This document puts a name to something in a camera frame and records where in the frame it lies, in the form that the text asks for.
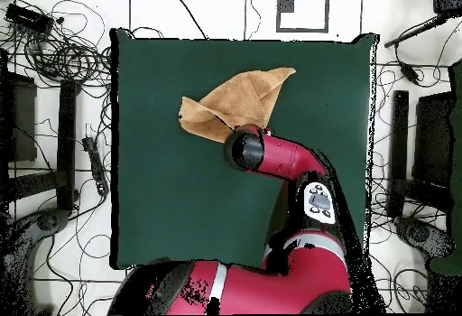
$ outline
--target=green tabletop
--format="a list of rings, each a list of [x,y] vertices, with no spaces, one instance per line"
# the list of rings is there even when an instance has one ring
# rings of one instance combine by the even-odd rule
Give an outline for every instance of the green tabletop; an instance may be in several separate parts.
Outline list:
[[[163,256],[260,266],[282,183],[231,169],[222,144],[178,121],[181,97],[199,101],[249,70],[297,71],[283,84],[269,126],[329,157],[363,239],[375,35],[354,43],[233,42],[135,40],[118,30],[112,38],[119,145],[111,256],[118,268]]]

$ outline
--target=black pole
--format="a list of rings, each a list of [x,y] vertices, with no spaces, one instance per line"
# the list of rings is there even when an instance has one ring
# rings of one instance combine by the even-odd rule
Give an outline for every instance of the black pole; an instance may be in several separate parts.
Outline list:
[[[433,28],[435,28],[437,26],[440,26],[440,25],[444,24],[449,18],[450,18],[450,16],[447,16],[447,15],[437,16],[433,20],[431,20],[431,21],[425,23],[424,25],[422,25],[420,28],[417,28],[417,29],[415,29],[413,31],[405,33],[402,36],[387,42],[385,44],[385,48],[390,48],[391,46],[397,45],[400,42],[403,42],[403,41],[405,41],[407,39],[410,39],[411,37],[415,37],[420,33],[429,31],[430,29],[433,29]]]

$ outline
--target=cable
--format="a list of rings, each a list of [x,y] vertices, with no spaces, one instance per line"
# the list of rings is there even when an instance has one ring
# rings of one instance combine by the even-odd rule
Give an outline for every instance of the cable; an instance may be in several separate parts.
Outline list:
[[[99,17],[99,19],[101,20],[103,29],[102,29],[101,36],[99,37],[96,44],[79,36],[88,27],[88,18],[85,14],[67,13],[67,12],[56,10],[58,5],[63,5],[65,3],[83,5],[89,11],[91,11],[93,14]],[[48,15],[53,19],[56,17],[56,15],[60,16],[58,20],[55,20],[55,24],[53,25],[50,36],[46,40],[43,40],[42,42],[35,42],[30,38],[26,38],[23,34],[16,34],[15,28],[12,29],[12,27],[9,26],[7,27],[7,32],[0,33],[0,44],[4,45],[10,51],[9,53],[10,60],[15,59],[17,55],[24,56],[29,66],[23,65],[23,64],[17,64],[16,62],[14,63],[14,66],[19,65],[23,67],[25,74],[29,77],[30,75],[28,74],[27,70],[34,71],[37,77],[39,78],[39,80],[43,82],[43,84],[45,85],[45,86],[37,85],[38,88],[40,89],[59,88],[60,81],[62,79],[75,79],[80,83],[80,86],[82,87],[81,90],[83,93],[85,93],[86,95],[92,98],[100,98],[102,101],[101,113],[100,113],[98,128],[96,131],[95,141],[97,142],[98,138],[100,136],[103,136],[104,144],[110,147],[110,143],[107,141],[106,133],[105,133],[106,130],[111,130],[111,114],[110,114],[111,102],[109,99],[110,47],[105,48],[101,52],[97,50],[97,46],[99,45],[102,37],[104,36],[104,32],[106,30],[103,18],[94,9],[88,7],[84,3],[73,1],[73,0],[59,1],[56,5],[52,7],[50,14],[46,14],[41,8],[35,5],[30,5],[28,3],[25,3],[25,4],[27,5],[27,8],[35,9],[39,11],[39,13]],[[68,18],[82,19],[83,24],[78,28],[77,31],[73,32],[71,29],[68,29],[63,24],[66,22]],[[137,28],[136,31],[138,29],[140,30],[141,29],[151,29],[151,30],[156,31],[161,37],[163,37],[160,31],[155,30],[153,28],[140,27],[140,28]],[[96,93],[90,92],[88,90],[89,88],[103,88],[103,92],[96,94]],[[48,127],[55,135],[47,135],[47,134],[35,134],[35,135],[55,137],[55,138],[58,137],[58,133],[56,130],[52,128],[51,121],[49,118],[44,119],[43,121],[41,121],[40,123],[36,125],[41,125],[44,123],[48,123]],[[46,170],[49,170],[50,172],[54,172],[54,170],[51,168],[51,165],[45,156],[44,151],[42,150],[41,146],[37,143],[37,141],[33,138],[33,135],[25,132],[19,127],[15,129],[18,131],[21,131],[22,133],[30,137],[36,143],[48,167],[48,169]],[[75,138],[72,138],[72,140],[76,141],[79,144],[82,144],[79,140]],[[79,206],[80,206],[80,202],[82,198],[83,186],[85,185],[85,183],[86,182],[84,182],[82,186],[80,187]],[[53,198],[55,197],[48,198],[46,201],[44,201],[39,206],[38,210],[40,210],[46,202],[52,200]],[[104,281],[89,281],[89,280],[85,281],[81,279],[81,276],[80,276],[80,280],[78,280],[79,285],[80,285],[80,288],[78,291],[79,301],[75,303],[69,310],[63,313],[63,309],[66,303],[69,301],[70,296],[74,292],[73,284],[76,281],[75,280],[71,281],[70,279],[65,278],[61,274],[58,274],[51,266],[50,260],[55,255],[57,255],[57,253],[59,253],[59,251],[61,251],[74,237],[77,238],[80,249],[83,248],[83,251],[85,252],[87,256],[98,258],[98,256],[92,256],[90,253],[86,252],[85,246],[84,247],[81,246],[80,241],[79,241],[79,231],[87,225],[87,223],[92,218],[96,209],[99,206],[101,206],[105,201],[106,201],[106,197],[104,197],[103,199],[100,199],[99,203],[96,204],[91,209],[86,209],[85,211],[78,210],[77,215],[69,218],[69,222],[71,222],[71,220],[73,219],[76,220],[76,234],[71,239],[69,239],[60,249],[54,252],[53,252],[53,248],[54,248],[54,243],[55,243],[55,237],[53,237],[52,242],[51,242],[51,248],[49,250],[49,253],[47,254],[47,258],[45,262],[41,264],[35,270],[35,272],[37,272],[40,268],[42,268],[43,265],[47,265],[50,268],[50,270],[54,274],[56,274],[56,276],[58,276],[58,279],[54,279],[54,280],[49,279],[48,281],[65,282],[70,285],[70,293],[66,297],[63,304],[60,306],[60,309],[58,311],[59,316],[61,316],[61,314],[62,316],[64,316],[64,315],[71,313],[79,305],[82,306],[82,310],[84,312],[88,312],[88,310],[85,310],[84,308],[84,298],[85,298],[85,294],[88,289],[88,283],[100,283],[100,282],[103,283],[104,282]],[[84,224],[80,228],[78,228],[79,218],[89,212],[91,213],[88,216],[88,218],[85,220]],[[107,237],[107,236],[103,234],[98,234],[96,236],[93,236],[92,239],[95,239],[96,237]],[[35,278],[35,280],[46,281],[47,279]]]
[[[402,32],[400,34],[400,36],[398,37],[401,38],[405,33],[407,33],[408,31],[410,30],[413,30],[415,28],[418,28],[426,23],[429,23],[431,21],[434,21],[436,18],[438,17],[432,17],[430,18],[429,20],[427,21],[424,21],[423,23],[418,23],[414,26],[412,26],[411,28],[409,29],[406,29],[404,32]],[[439,70],[440,66],[439,66],[439,62],[441,61],[441,58],[443,56],[443,52],[446,48],[446,45],[448,44],[448,41],[449,39],[452,37],[452,35],[457,31],[457,28],[460,26],[460,24],[462,24],[462,20],[457,24],[457,26],[454,28],[454,30],[451,32],[451,34],[448,36],[448,38],[446,39],[446,41],[444,42],[443,44],[443,47],[441,49],[441,52],[439,54],[439,58],[438,58],[438,61],[436,63],[436,65],[433,65],[433,78],[435,79],[435,82],[432,83],[431,85],[422,85],[421,82],[423,81],[423,72],[422,73],[422,78],[420,79],[416,70],[413,69],[413,66],[412,65],[409,65],[405,62],[403,62],[402,60],[400,60],[399,56],[398,56],[398,46],[399,46],[399,43],[395,44],[394,45],[394,55],[396,57],[396,60],[398,61],[398,63],[400,64],[401,66],[401,70],[402,70],[402,74],[412,83],[414,83],[415,85],[421,87],[421,88],[431,88],[433,86],[435,86],[436,84],[438,84],[440,81],[442,82],[448,82],[446,80],[442,80],[441,79],[441,71]]]
[[[196,24],[196,26],[198,27],[198,29],[200,30],[200,32],[202,33],[202,36],[204,37],[204,39],[208,40],[208,37],[206,34],[204,34],[204,31],[202,31],[202,28],[200,28],[198,22],[196,21],[196,19],[194,18],[194,16],[192,15],[191,11],[189,10],[188,6],[184,3],[183,0],[180,0],[180,2],[183,4],[183,6],[185,7],[185,9],[188,11],[189,13],[189,16],[191,17],[192,21],[194,22],[194,24]]]
[[[247,0],[244,0],[244,38],[243,40],[245,40],[246,33],[247,33]]]
[[[254,7],[254,0],[250,0],[250,6],[252,6],[252,9],[254,9],[254,11],[256,11],[256,13],[258,14],[258,18],[260,19],[260,21],[258,22],[258,26],[256,27],[256,30],[253,31],[252,33],[250,33],[250,36],[249,36],[249,40],[252,38],[252,36],[254,35],[254,33],[257,33],[258,30],[260,29],[260,24],[262,23],[262,16],[260,15],[260,13],[255,9]]]
[[[65,280],[66,282],[68,282],[70,284],[70,292],[66,298],[66,300],[62,303],[62,305],[60,306],[60,309],[58,310],[58,314],[57,316],[60,316],[61,314],[61,311],[62,311],[62,308],[64,307],[64,305],[68,302],[70,296],[72,295],[72,293],[74,292],[74,284],[72,284],[71,281],[69,281],[69,279],[65,278],[64,276],[62,276],[61,274],[58,274],[54,269],[53,267],[51,267],[50,265],[50,254],[51,254],[51,251],[54,247],[54,234],[51,236],[51,247],[50,247],[50,250],[48,251],[48,254],[47,254],[47,259],[46,259],[46,264],[48,266],[48,268],[50,269],[50,271],[52,273],[54,273],[56,276],[58,276],[59,278]]]
[[[148,27],[148,26],[140,26],[140,27],[138,27],[138,28],[136,28],[136,29],[133,29],[133,30],[132,30],[132,34],[134,35],[134,33],[135,33],[136,31],[138,31],[139,29],[145,29],[145,30],[148,30],[148,31],[155,31],[157,34],[159,34],[159,38],[163,38],[163,34],[162,34],[161,31],[159,31],[158,29],[155,29],[155,28],[150,28],[150,27]]]
[[[85,312],[83,313],[83,316],[91,316],[89,314],[89,311],[90,311],[90,308],[93,306],[93,304],[97,303],[97,302],[107,302],[107,301],[112,301],[114,299],[114,297],[111,297],[111,298],[101,298],[101,299],[96,299],[94,300],[89,306],[88,308],[85,310]]]

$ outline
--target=cloth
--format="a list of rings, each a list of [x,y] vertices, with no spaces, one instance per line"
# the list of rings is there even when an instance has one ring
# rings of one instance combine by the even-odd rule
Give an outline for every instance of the cloth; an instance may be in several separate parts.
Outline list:
[[[215,88],[199,102],[183,97],[181,127],[220,143],[238,126],[255,124],[265,128],[282,83],[293,73],[294,68],[247,71]]]

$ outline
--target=black stand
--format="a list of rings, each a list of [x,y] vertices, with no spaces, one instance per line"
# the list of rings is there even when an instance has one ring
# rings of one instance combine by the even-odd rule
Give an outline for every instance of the black stand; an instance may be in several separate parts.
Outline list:
[[[0,316],[36,312],[32,290],[33,262],[41,241],[63,230],[78,194],[74,191],[76,98],[74,80],[60,83],[57,171],[8,178],[8,162],[0,160]],[[12,149],[14,93],[8,77],[7,53],[0,50],[0,153]],[[56,189],[57,208],[7,223],[8,202]]]
[[[460,12],[452,12],[452,13],[445,13],[445,14],[438,15],[433,20],[425,23],[421,27],[416,28],[415,30],[410,31],[409,33],[405,33],[402,36],[387,42],[385,44],[385,48],[390,48],[391,46],[398,45],[400,42],[408,40],[411,37],[415,37],[420,33],[429,31],[430,29],[436,28],[437,26],[444,24],[450,18],[456,18],[460,16],[462,16],[462,13]]]
[[[452,205],[449,188],[425,181],[406,179],[408,114],[409,92],[395,90],[392,99],[389,185],[385,203],[387,215],[390,218],[402,216],[405,198],[448,212]]]

